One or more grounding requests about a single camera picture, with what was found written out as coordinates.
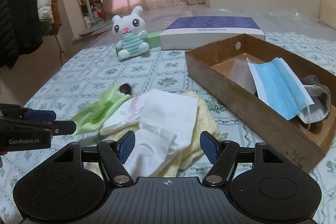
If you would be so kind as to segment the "clear mesh plastic bag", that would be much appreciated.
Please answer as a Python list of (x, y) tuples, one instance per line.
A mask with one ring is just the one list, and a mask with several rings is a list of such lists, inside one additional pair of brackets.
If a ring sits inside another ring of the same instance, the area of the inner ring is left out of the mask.
[(228, 78), (250, 92), (256, 93), (255, 82), (246, 59), (235, 59)]

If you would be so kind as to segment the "black jacket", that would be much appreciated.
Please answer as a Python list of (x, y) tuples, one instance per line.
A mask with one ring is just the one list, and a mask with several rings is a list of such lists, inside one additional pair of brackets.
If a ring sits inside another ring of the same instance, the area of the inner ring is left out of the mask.
[(1, 0), (1, 67), (13, 68), (42, 43), (37, 0)]

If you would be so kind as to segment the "orange jacket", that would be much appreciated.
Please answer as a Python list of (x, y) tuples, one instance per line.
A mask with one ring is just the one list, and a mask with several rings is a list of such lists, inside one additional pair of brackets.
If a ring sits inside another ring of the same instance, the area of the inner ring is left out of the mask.
[(62, 20), (58, 11), (58, 0), (52, 0), (52, 14), (54, 16), (54, 22), (41, 22), (42, 32), (44, 36), (57, 35), (59, 28), (62, 25)]

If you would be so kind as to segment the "blue surgical mask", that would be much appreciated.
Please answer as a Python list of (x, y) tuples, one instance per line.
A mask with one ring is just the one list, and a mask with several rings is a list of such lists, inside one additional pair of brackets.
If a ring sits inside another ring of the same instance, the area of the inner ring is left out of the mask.
[(286, 120), (298, 116), (314, 102), (284, 59), (256, 64), (247, 60), (258, 98)]

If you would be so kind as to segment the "white cloth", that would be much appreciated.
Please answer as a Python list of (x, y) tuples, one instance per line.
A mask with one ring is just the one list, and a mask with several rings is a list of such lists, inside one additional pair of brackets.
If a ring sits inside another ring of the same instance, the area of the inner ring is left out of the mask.
[(139, 119), (135, 147), (125, 163), (133, 179), (157, 176), (191, 144), (197, 98), (153, 89)]

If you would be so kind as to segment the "white pink tissue pack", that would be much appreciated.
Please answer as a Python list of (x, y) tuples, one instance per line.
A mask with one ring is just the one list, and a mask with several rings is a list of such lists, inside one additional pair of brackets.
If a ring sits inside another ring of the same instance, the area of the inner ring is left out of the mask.
[(124, 102), (103, 124), (101, 135), (110, 135), (121, 129), (136, 124), (141, 116), (148, 94), (135, 96)]

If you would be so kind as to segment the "wrapped wooden headboard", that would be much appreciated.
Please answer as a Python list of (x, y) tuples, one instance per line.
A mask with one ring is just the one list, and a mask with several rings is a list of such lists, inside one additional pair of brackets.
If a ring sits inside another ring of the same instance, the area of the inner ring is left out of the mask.
[(335, 30), (335, 0), (321, 0), (318, 20)]

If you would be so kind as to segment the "grey cloth face mask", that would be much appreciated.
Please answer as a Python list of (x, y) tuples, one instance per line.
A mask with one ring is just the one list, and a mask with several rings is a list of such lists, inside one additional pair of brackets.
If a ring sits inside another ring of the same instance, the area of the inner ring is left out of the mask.
[(304, 108), (298, 117), (305, 124), (317, 123), (325, 120), (331, 112), (331, 91), (320, 83), (314, 75), (306, 76), (301, 82), (313, 100), (313, 104)]

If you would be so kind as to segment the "purple white flat box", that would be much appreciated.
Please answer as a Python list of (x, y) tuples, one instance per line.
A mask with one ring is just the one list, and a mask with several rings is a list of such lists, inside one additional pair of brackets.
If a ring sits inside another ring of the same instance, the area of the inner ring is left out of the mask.
[(241, 34), (265, 39), (256, 22), (243, 16), (180, 17), (161, 32), (159, 39), (163, 50), (190, 50)]

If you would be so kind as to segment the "brown cardboard tray box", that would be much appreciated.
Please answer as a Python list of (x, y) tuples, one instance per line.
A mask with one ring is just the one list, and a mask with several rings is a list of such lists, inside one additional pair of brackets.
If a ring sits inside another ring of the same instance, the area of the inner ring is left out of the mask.
[[(305, 172), (335, 162), (335, 75), (282, 47), (247, 34), (186, 51), (189, 76), (206, 89), (272, 148)], [(286, 121), (258, 97), (228, 78), (234, 61), (257, 63), (282, 57), (295, 75), (315, 75), (331, 91), (329, 117), (308, 128), (297, 118)]]

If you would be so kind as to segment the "green microfiber cloth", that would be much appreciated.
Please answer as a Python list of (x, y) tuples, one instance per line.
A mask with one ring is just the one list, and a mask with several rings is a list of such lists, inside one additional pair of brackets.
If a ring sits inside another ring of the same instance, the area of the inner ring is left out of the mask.
[(130, 95), (119, 91), (119, 84), (115, 84), (102, 92), (98, 101), (89, 104), (71, 118), (76, 123), (73, 135), (92, 133), (99, 130), (104, 122), (127, 100)]

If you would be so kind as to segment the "white bunny plush toy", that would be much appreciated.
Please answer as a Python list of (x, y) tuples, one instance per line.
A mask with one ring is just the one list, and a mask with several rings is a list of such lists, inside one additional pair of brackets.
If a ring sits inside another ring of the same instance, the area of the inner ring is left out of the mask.
[(136, 57), (147, 53), (150, 46), (145, 42), (147, 32), (145, 21), (141, 18), (143, 8), (135, 6), (132, 12), (126, 16), (115, 15), (112, 18), (113, 34), (118, 40), (116, 49), (120, 60)]

